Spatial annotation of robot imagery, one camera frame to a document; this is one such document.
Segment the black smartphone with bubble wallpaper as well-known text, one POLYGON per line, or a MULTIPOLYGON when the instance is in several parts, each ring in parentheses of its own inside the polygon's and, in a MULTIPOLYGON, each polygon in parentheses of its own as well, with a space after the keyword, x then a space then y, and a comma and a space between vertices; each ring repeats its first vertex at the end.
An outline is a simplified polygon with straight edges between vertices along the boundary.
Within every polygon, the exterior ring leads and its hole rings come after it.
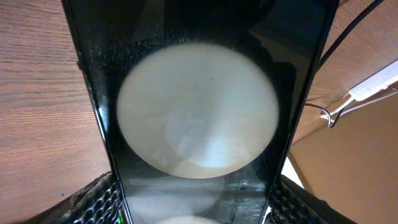
POLYGON ((338 1, 62 3, 128 223, 262 223, 338 1))

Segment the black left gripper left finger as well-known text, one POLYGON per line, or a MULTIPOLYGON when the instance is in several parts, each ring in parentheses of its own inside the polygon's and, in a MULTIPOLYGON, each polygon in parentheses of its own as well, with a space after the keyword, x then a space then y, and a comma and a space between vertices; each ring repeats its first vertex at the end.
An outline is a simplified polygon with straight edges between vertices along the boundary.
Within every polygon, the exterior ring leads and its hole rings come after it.
POLYGON ((116 179, 111 172, 107 172, 60 203, 22 223, 119 223, 120 208, 121 197, 116 179))

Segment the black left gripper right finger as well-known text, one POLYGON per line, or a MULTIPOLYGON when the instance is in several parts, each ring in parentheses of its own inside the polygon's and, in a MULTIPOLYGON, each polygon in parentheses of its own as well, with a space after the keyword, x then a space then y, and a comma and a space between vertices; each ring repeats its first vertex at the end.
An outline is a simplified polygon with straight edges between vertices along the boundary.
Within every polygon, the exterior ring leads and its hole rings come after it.
POLYGON ((271 212, 265 222, 273 224, 354 224, 288 177, 281 175, 270 197, 271 212))

